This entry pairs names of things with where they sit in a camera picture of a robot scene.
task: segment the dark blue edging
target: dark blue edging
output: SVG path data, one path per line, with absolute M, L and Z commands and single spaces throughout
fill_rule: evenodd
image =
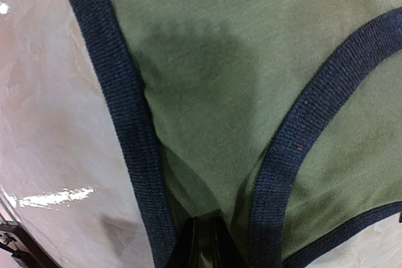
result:
M 402 9 L 354 32 L 301 93 L 268 149 L 249 216 L 250 268 L 281 267 L 286 204 L 307 153 L 326 125 L 380 62 L 402 48 Z
M 160 169 L 158 143 L 139 76 L 109 0 L 70 0 L 121 144 L 156 268 L 164 267 L 176 233 Z M 402 48 L 402 12 L 390 11 L 352 34 L 294 104 L 267 152 L 249 219 L 252 268 L 281 267 L 286 204 L 298 168 L 325 126 L 361 81 Z M 402 211 L 402 203 L 359 215 L 299 250 L 285 268 L 305 267 L 366 226 Z
M 361 213 L 291 255 L 283 262 L 283 268 L 304 268 L 367 226 L 399 212 L 402 212 L 402 202 L 390 203 Z
M 139 75 L 109 0 L 70 0 L 106 98 L 154 257 L 162 268 L 176 244 L 158 141 Z

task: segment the black strap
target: black strap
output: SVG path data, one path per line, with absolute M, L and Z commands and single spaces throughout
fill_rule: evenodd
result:
M 221 217 L 207 221 L 208 227 L 200 226 L 200 218 L 188 219 L 166 268 L 198 268 L 200 245 L 206 246 L 213 268 L 247 268 Z
M 283 224 L 296 174 L 307 153 L 357 86 L 402 48 L 402 9 L 394 9 L 348 37 L 293 105 L 266 154 L 249 216 L 251 268 L 281 267 Z

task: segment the glossy surface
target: glossy surface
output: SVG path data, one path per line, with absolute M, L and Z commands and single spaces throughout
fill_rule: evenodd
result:
M 112 121 L 68 1 L 0 3 L 8 6 L 0 14 L 2 194 L 63 268 L 152 267 Z M 401 235 L 397 216 L 390 217 L 309 267 L 401 267 Z M 2 252 L 0 262 L 16 267 Z

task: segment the green cloth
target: green cloth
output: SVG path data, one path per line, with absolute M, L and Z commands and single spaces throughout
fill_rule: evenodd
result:
M 254 180 L 325 59 L 402 0 L 111 0 L 145 83 L 175 222 L 221 214 L 243 255 Z M 286 258 L 402 200 L 400 55 L 368 76 L 310 151 L 286 212 Z

